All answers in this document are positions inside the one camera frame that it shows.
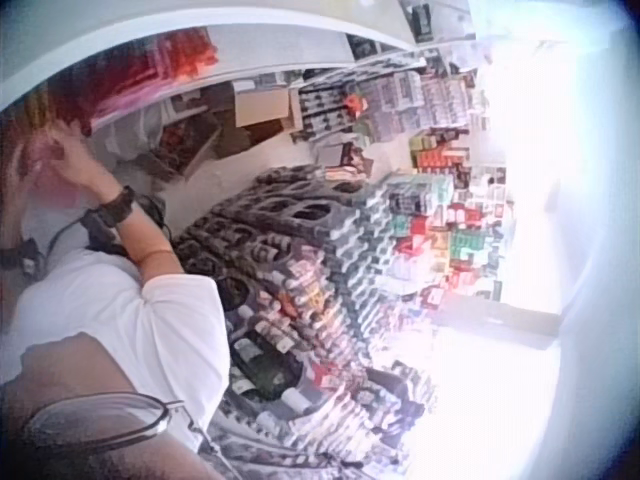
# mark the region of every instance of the wine bottle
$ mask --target wine bottle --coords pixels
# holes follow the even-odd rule
[[[293,355],[282,354],[255,330],[231,345],[231,358],[267,401],[278,400],[302,375],[302,364]]]
[[[260,392],[238,367],[231,366],[229,370],[229,385],[236,394],[256,403],[263,403]]]

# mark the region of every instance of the glasses frame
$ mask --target glasses frame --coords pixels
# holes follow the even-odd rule
[[[46,449],[49,454],[55,455],[71,455],[71,454],[83,454],[83,455],[98,455],[101,453],[111,452],[114,450],[119,450],[122,448],[130,447],[132,445],[137,445],[139,443],[145,442],[147,440],[151,440],[162,433],[164,433],[169,427],[169,423],[173,418],[174,414],[177,411],[183,411],[186,413],[189,418],[188,429],[192,433],[196,433],[200,435],[204,442],[202,445],[205,449],[209,450],[209,453],[219,454],[220,451],[217,446],[211,441],[211,437],[196,423],[193,419],[189,410],[185,407],[184,402],[182,400],[172,401],[172,402],[163,402],[158,400],[155,397],[150,395],[145,395],[137,392],[111,392],[111,393],[100,393],[95,395],[82,395],[79,397],[74,397],[66,400],[61,400],[59,402],[52,403],[47,405],[46,407],[38,410],[25,424],[23,428],[23,432],[26,434],[27,432],[34,431],[37,432],[37,423],[40,419],[46,416],[47,413],[51,413],[56,407],[60,407],[62,405],[69,405],[73,403],[80,403],[89,399],[97,399],[97,398],[123,398],[130,397],[132,399],[145,399],[151,404],[155,404],[160,410],[161,413],[159,417],[154,420],[149,425],[146,425],[142,428],[138,428],[136,430],[132,430],[131,432],[120,433],[117,435],[112,435],[111,437],[105,437],[96,440],[85,440],[79,442],[70,442],[62,445],[43,445],[41,448]]]

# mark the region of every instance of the store shelf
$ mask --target store shelf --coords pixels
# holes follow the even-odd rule
[[[309,141],[310,141],[310,142],[317,142],[317,141],[320,141],[320,140],[322,140],[323,138],[328,137],[329,135],[332,135],[332,134],[334,134],[334,133],[341,132],[342,130],[344,130],[344,129],[346,129],[346,128],[351,128],[351,127],[353,127],[355,124],[356,124],[355,122],[350,122],[350,123],[347,123],[346,125],[342,125],[342,126],[340,126],[340,127],[336,127],[336,128],[334,128],[333,130],[329,130],[328,132],[322,132],[322,133],[319,133],[318,135],[315,135],[315,136],[311,137],[311,138],[309,139]]]
[[[309,68],[342,68],[354,63],[345,36],[330,30],[292,25],[215,25],[207,27],[218,49],[218,63],[187,83],[161,89],[143,104],[96,119],[93,129],[181,93],[239,78]]]
[[[115,45],[202,25],[298,25],[415,47],[395,1],[24,0],[0,15],[0,110],[53,74]]]
[[[406,55],[407,53],[410,53],[410,52],[419,53],[419,52],[422,52],[422,51],[425,51],[425,50],[431,50],[431,49],[435,49],[435,48],[452,47],[452,46],[455,46],[455,45],[459,45],[459,44],[463,44],[463,43],[471,43],[471,42],[475,42],[475,41],[476,41],[476,38],[475,38],[475,35],[473,35],[473,36],[450,38],[450,39],[447,39],[447,40],[439,40],[439,41],[433,41],[433,42],[420,43],[420,44],[416,45],[415,47],[413,47],[411,49],[408,49],[408,50],[384,52],[384,53],[380,53],[380,54],[377,54],[377,55],[372,55],[370,57],[363,58],[361,60],[356,61],[352,65],[348,65],[348,66],[346,66],[346,67],[344,67],[342,69],[339,69],[339,70],[332,70],[330,72],[326,72],[326,73],[317,75],[317,76],[315,76],[313,78],[310,78],[306,82],[299,82],[295,86],[298,87],[298,88],[308,87],[308,86],[313,85],[315,83],[321,83],[321,82],[324,82],[326,80],[329,80],[333,76],[339,75],[341,72],[348,72],[348,71],[351,71],[351,70],[356,70],[358,68],[366,68],[368,65],[371,65],[373,63],[376,63],[376,62],[379,62],[379,61],[383,61],[383,60],[391,60],[394,57],[401,56],[401,55]]]

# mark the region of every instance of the cardboard box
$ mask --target cardboard box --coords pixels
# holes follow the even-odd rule
[[[289,116],[289,90],[246,90],[236,92],[236,127]]]
[[[285,133],[303,128],[300,96],[296,89],[236,91],[235,104],[236,127],[280,120]]]

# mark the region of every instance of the wrist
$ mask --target wrist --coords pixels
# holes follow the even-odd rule
[[[106,169],[98,172],[86,187],[100,204],[115,200],[122,193],[122,185]]]

